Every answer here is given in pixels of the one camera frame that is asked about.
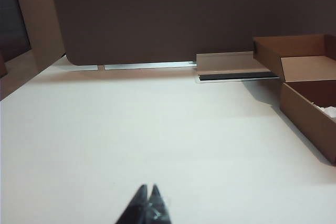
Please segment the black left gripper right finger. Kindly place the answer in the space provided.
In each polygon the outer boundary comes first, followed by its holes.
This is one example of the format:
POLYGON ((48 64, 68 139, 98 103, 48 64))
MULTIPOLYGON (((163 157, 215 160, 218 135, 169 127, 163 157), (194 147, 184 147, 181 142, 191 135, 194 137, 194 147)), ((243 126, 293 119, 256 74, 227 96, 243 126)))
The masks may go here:
POLYGON ((145 211, 145 223, 171 224, 171 218, 159 188, 153 185, 148 206, 145 211))

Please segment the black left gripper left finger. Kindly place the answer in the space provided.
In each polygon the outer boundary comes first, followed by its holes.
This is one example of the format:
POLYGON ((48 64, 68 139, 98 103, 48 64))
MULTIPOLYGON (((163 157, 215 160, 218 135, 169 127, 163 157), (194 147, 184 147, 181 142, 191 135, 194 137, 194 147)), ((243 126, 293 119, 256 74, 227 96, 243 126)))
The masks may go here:
POLYGON ((131 201, 123 211, 116 224, 141 224, 145 223, 145 212, 148 205, 147 185, 141 185, 131 201))

